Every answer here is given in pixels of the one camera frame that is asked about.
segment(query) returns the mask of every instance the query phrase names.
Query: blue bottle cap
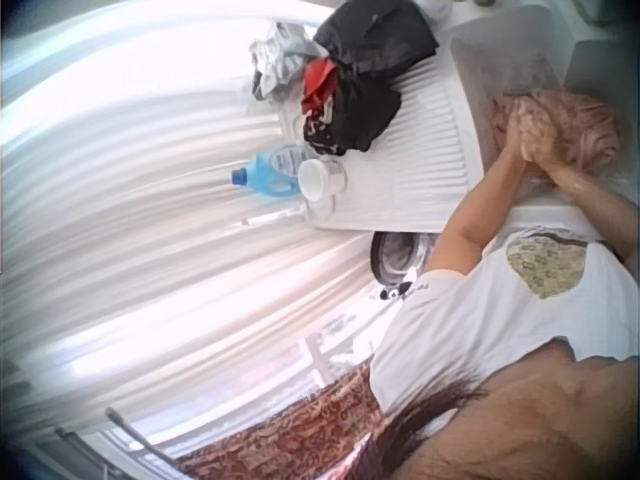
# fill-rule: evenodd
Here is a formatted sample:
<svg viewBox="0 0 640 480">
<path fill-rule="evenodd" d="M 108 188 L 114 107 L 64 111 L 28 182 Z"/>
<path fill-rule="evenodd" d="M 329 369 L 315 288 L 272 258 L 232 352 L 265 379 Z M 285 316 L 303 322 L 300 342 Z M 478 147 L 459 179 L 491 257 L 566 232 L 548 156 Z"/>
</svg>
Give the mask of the blue bottle cap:
<svg viewBox="0 0 640 480">
<path fill-rule="evenodd" d="M 231 184 L 245 186 L 247 184 L 247 169 L 239 168 L 238 170 L 232 170 Z"/>
</svg>

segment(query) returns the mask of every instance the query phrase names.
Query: laundry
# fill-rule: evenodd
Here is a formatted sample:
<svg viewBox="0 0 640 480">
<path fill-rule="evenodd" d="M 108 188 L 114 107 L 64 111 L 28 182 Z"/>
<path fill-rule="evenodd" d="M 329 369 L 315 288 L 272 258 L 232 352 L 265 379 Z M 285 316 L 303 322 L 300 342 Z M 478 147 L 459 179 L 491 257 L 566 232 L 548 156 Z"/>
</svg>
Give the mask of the laundry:
<svg viewBox="0 0 640 480">
<path fill-rule="evenodd" d="M 307 65 L 304 74 L 302 113 L 324 106 L 336 91 L 338 71 L 330 58 L 316 58 Z"/>
<path fill-rule="evenodd" d="M 438 47 L 410 0 L 349 0 L 318 28 L 314 40 L 341 67 L 386 79 L 435 55 Z"/>
<path fill-rule="evenodd" d="M 307 63 L 322 55 L 306 37 L 302 25 L 275 23 L 263 40 L 249 47 L 255 68 L 252 93 L 256 100 L 277 99 L 287 86 L 302 79 Z"/>
<path fill-rule="evenodd" d="M 303 136 L 305 141 L 320 155 L 341 157 L 347 149 L 336 144 L 331 129 L 333 115 L 333 97 L 324 105 L 311 111 L 305 118 Z"/>
<path fill-rule="evenodd" d="M 391 123 L 401 105 L 400 93 L 383 79 L 340 72 L 331 130 L 337 145 L 366 152 Z"/>
<path fill-rule="evenodd" d="M 387 81 L 341 71 L 333 97 L 307 116 L 304 138 L 322 155 L 366 152 L 389 126 L 401 103 L 400 93 Z"/>
<path fill-rule="evenodd" d="M 544 109 L 558 128 L 562 158 L 566 163 L 590 172 L 618 157 L 620 131 L 611 108 L 590 96 L 563 90 L 540 89 L 526 96 L 496 98 L 493 125 L 498 148 L 505 145 L 507 121 L 517 102 L 533 102 L 533 108 Z"/>
</svg>

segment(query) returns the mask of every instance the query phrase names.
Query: hand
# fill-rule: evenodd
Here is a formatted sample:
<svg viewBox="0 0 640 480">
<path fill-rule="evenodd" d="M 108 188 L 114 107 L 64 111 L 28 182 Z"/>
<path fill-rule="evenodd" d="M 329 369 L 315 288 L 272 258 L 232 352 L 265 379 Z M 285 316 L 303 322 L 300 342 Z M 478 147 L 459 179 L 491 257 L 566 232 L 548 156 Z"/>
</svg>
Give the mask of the hand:
<svg viewBox="0 0 640 480">
<path fill-rule="evenodd" d="M 513 108 L 507 112 L 508 119 L 504 150 L 520 158 L 522 156 L 522 134 L 520 112 L 518 111 L 519 101 L 514 99 L 513 102 Z"/>
<path fill-rule="evenodd" d="M 520 152 L 522 158 L 535 163 L 545 172 L 559 165 L 558 128 L 544 107 L 530 98 L 519 99 L 515 109 L 519 116 Z"/>
</svg>

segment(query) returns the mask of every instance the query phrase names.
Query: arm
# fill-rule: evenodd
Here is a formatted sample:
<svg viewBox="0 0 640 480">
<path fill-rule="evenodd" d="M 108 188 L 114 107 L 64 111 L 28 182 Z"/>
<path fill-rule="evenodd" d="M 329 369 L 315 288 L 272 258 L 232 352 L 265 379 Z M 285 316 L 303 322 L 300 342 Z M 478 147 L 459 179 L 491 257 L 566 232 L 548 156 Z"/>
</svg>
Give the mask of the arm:
<svg viewBox="0 0 640 480">
<path fill-rule="evenodd" d="M 507 146 L 482 181 L 453 212 L 425 271 L 454 270 L 467 275 L 507 219 L 525 172 L 517 118 L 512 115 Z"/>
<path fill-rule="evenodd" d="M 598 232 L 625 260 L 638 248 L 638 207 L 594 177 L 552 157 L 541 165 Z"/>
<path fill-rule="evenodd" d="M 542 168 L 618 254 L 636 267 L 638 207 L 596 178 L 565 165 L 560 160 L 558 132 L 548 114 L 533 103 L 528 108 L 521 120 L 522 157 Z"/>
</svg>

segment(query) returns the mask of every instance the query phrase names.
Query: blue detergent bottle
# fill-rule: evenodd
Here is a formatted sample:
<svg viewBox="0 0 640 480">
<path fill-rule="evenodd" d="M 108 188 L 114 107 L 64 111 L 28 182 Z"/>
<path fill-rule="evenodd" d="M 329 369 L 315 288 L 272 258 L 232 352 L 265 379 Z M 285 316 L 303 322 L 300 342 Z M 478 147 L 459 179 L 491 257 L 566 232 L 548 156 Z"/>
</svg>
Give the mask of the blue detergent bottle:
<svg viewBox="0 0 640 480">
<path fill-rule="evenodd" d="M 298 167 L 309 158 L 309 153 L 300 145 L 282 145 L 259 153 L 246 168 L 233 170 L 231 183 L 251 187 L 270 197 L 295 197 L 300 193 Z"/>
</svg>

